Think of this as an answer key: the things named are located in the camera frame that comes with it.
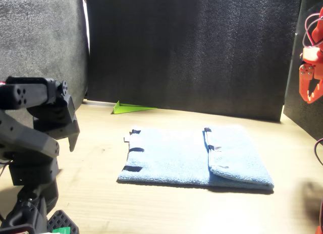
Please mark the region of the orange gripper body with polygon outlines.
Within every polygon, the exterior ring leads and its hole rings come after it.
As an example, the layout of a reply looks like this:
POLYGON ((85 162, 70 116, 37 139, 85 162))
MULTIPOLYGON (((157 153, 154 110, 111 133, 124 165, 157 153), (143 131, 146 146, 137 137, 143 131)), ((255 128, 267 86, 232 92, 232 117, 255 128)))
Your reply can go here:
POLYGON ((306 80, 322 79, 322 51, 318 47, 304 48, 300 76, 306 80))

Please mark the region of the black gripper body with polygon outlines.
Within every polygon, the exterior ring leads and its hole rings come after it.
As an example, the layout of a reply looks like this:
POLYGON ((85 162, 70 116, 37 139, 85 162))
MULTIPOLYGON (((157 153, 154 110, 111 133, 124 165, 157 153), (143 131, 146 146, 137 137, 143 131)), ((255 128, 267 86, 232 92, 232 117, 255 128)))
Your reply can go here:
POLYGON ((69 137, 78 137, 80 129, 77 120, 71 123, 54 123, 34 117, 34 129, 43 132, 50 137, 60 140, 69 137))

